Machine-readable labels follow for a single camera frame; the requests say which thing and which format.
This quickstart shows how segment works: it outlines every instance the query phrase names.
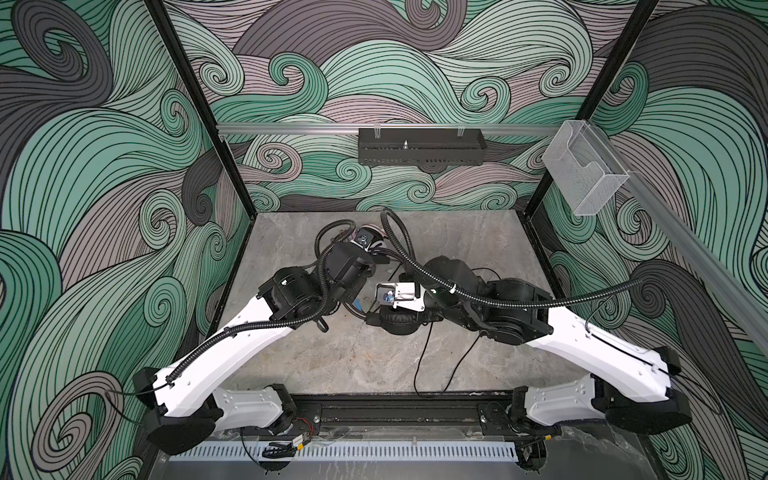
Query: white robotic arm segment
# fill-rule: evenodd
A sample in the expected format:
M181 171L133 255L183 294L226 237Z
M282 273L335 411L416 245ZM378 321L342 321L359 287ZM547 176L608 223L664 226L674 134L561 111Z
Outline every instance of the white robotic arm segment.
M668 399L670 377L665 373L667 364L659 353L641 349L594 325L589 327L588 333L584 320L564 306L550 309L548 322L554 332L527 345L570 360L635 402L662 402Z
M249 322L266 322L272 310L264 298L252 298L224 328ZM169 417L184 417L199 409L205 399L224 380L232 375L251 357L272 342L288 335L293 329L257 329L238 333L206 350L174 380L174 385L155 392L158 405L165 405ZM165 377L186 357L159 370L153 387L165 384Z

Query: mural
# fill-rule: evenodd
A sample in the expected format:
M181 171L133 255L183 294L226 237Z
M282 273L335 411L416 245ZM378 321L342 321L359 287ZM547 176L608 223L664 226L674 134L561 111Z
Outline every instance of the mural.
M664 2L660 11L697 3ZM573 118L634 8L572 0L166 5L218 121L450 124ZM261 211L523 208L544 172L546 140L487 140L489 163L440 171L361 166L355 137L228 137Z
M712 3L652 19L594 119L768 313L768 4ZM643 279L598 323L678 349L699 384L674 382L693 423L651 438L670 478L765 478L768 360L739 319L627 191L596 217L574 217L555 187L544 207L535 227L566 292Z
M142 0L0 2L2 478L136 478L247 218Z

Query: wavy patterned wallpaper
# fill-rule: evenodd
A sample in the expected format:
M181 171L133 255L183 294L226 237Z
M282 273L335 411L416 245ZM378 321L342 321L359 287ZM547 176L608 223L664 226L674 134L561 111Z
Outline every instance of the wavy patterned wallpaper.
M575 116L634 1L166 5L218 121L557 124ZM228 137L261 211L523 208L547 141L487 140L492 163L421 171L358 165L355 137Z
M0 478L149 466L107 389L198 344L247 227L179 85L143 0L0 2Z
M712 3L652 19L601 105L614 115L595 120L768 313L768 4ZM554 187L544 207L535 226L565 290L644 279L598 322L638 345L675 347L706 390L676 380L694 421L652 437L670 478L764 479L768 360L739 319L627 191L596 217L574 217Z

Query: stone surface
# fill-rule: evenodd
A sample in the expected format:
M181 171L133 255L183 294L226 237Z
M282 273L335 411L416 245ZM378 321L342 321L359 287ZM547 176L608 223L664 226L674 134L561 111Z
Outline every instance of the stone surface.
M446 255L462 259L472 268L491 267L502 276L522 278L549 290L514 211L403 212L399 216L411 233L416 256L422 263ZM312 263L317 231L343 218L351 218L358 227L379 224L376 212L260 214L222 321L235 316L277 269ZM359 296L363 309L372 303L376 281L386 280L395 265L379 266L363 287ZM494 278L486 270L477 273L487 280ZM326 321L328 333L321 333L313 323L303 325L254 356L222 386L258 389L278 382L291 393L413 390L413 375L428 327L410 336L394 336L366 326L343 308ZM443 389L476 336L448 321L434 324L419 371L419 391ZM464 359L449 389L549 386L585 373L551 353L483 338Z

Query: robotic arm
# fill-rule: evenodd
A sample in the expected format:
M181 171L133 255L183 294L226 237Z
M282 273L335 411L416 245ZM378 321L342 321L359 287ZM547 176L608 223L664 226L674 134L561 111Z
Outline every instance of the robotic arm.
M316 253L327 231L328 227L318 235ZM402 249L392 234L389 239ZM217 430L255 426L277 435L290 427L296 407L282 385L230 391L219 384L306 321L313 319L327 331L322 315L336 311L341 302L354 301L377 263L388 263L387 255L407 260L382 248L383 235L375 227L362 227L351 241L343 240L344 235L339 235L317 255L311 274L302 267L275 272L235 318L184 358L163 369L142 369L134 377L134 387L141 392L138 398L150 408L143 423L151 442L175 455ZM423 268L450 281L441 284L418 276L416 269L406 269L401 281L376 285L379 312L369 313L366 324L409 335L421 325L446 319L497 342L547 350L591 372L561 386L518 387L518 405L508 411L511 422L530 430L532 425L543 428L571 420L605 419L644 434L690 422L687 398L670 383L670 376L680 372L674 350L642 349L587 326L565 306L547 307L548 293L523 280L486 283L461 260L446 257L436 257ZM497 302L484 305L466 300L459 289ZM531 306L506 308L518 303Z

